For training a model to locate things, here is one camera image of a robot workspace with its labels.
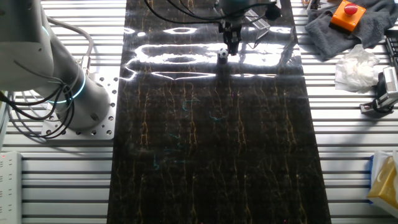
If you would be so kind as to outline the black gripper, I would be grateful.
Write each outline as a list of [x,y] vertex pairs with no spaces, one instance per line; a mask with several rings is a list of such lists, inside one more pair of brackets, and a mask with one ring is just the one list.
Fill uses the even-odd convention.
[[242,23],[240,23],[239,21],[229,21],[226,19],[222,19],[218,25],[219,33],[225,34],[229,32],[233,36],[232,40],[232,38],[228,34],[224,35],[224,43],[227,45],[227,50],[230,55],[232,53],[233,55],[236,55],[238,53],[239,43],[242,40],[242,26]]

